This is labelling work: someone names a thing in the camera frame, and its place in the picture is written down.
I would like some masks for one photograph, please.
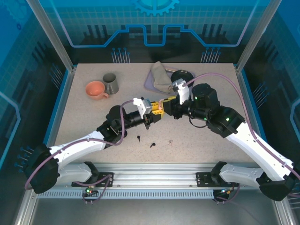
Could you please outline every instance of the glass panel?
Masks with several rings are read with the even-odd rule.
[[[43,142],[65,68],[26,1],[0,1],[0,20],[0,215],[10,225],[26,179],[20,149]]]
[[[269,0],[41,3],[74,63],[129,62],[127,54],[130,62],[232,63]]]
[[[244,68],[261,130],[268,143],[296,165],[300,158],[299,8],[299,1],[281,2]]]

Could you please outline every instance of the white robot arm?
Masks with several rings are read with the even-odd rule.
[[[239,146],[260,166],[260,168],[245,168],[219,162],[211,172],[212,182],[216,184],[222,180],[228,183],[234,182],[259,187],[266,196],[276,201],[281,201],[289,194],[295,184],[291,171],[257,143],[251,135],[248,124],[244,122],[244,118],[235,110],[220,106],[216,91],[208,84],[196,85],[193,88],[193,101],[187,94],[189,93],[187,92],[188,87],[184,88],[183,84],[185,84],[183,80],[173,83],[174,87],[177,87],[175,90],[179,92],[179,95],[165,99],[161,105],[163,111],[174,116],[175,119],[186,115],[192,119],[206,121],[206,125],[213,133],[219,134]],[[161,114],[156,108],[158,103],[150,103],[143,98],[135,98],[133,102],[134,105],[137,105],[138,110],[126,114],[123,109],[124,129],[140,124],[144,124],[148,129],[151,123],[161,119]],[[45,161],[45,158],[54,154],[55,156],[42,166],[30,181],[35,192],[42,193],[57,183],[89,181],[93,174],[88,165],[69,165],[69,163],[110,146],[101,140],[111,143],[117,143],[120,140],[122,131],[120,110],[120,106],[114,106],[106,116],[107,120],[96,131],[83,138],[60,146],[37,148],[24,167],[27,177],[31,176],[36,167]],[[257,137],[257,140],[284,161],[285,165],[293,168],[291,160],[280,155],[258,135]]]

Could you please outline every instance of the cloth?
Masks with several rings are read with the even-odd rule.
[[[153,86],[165,93],[173,92],[172,81],[167,75],[164,66],[160,62],[156,62],[151,67],[151,73],[153,76]]]

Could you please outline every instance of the metal bracket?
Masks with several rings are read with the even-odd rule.
[[[108,183],[108,188],[111,188],[112,186],[113,186],[113,175],[114,175],[114,173],[113,172],[99,172],[99,175],[98,175],[98,179],[97,180],[100,180],[100,179],[103,179],[104,177],[106,177],[107,175],[111,175],[111,178],[110,178],[110,180],[109,180],[109,183]],[[97,188],[104,188],[105,187],[105,185],[106,185],[106,182],[107,182],[107,180],[104,180],[103,182],[100,182],[100,183],[98,183],[98,184],[96,184],[95,185],[95,187],[97,187]],[[71,185],[72,187],[81,187],[82,188],[82,186],[81,185],[79,185],[79,184],[76,184],[76,183],[74,183],[74,182],[72,182],[72,185]]]
[[[197,172],[196,173],[196,178],[197,178],[197,187],[199,187],[199,188],[203,188],[203,187],[208,187],[208,188],[219,188],[219,187],[230,188],[233,185],[235,187],[238,186],[237,183],[227,183],[225,181],[222,181],[219,184],[216,184],[212,180],[210,172]]]
[[[145,114],[149,114],[152,110],[152,105],[149,99],[142,98],[134,98],[133,104],[137,106],[137,109],[140,113],[141,118],[144,118]]]

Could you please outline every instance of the table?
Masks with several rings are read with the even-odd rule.
[[[110,108],[133,98],[149,98],[159,101],[167,95],[146,90],[143,86],[151,68],[147,64],[78,64],[65,111],[61,120],[55,145],[68,143],[96,130],[104,121]],[[166,63],[165,66],[188,70],[196,75],[215,72],[226,75],[236,85],[238,80],[233,64]],[[105,73],[116,74],[120,90],[108,99],[91,100],[85,86],[101,80]],[[231,85],[218,77],[205,77],[195,82],[208,83],[216,89],[221,105],[235,109],[244,116],[240,99]],[[126,112],[137,110],[136,106],[125,106]],[[202,125],[203,121],[193,121]],[[149,130],[140,125],[128,130],[122,145],[86,155],[76,162],[94,163],[216,163],[218,161],[253,162],[240,148],[207,128],[198,129],[189,124],[188,118],[174,120],[166,115]]]

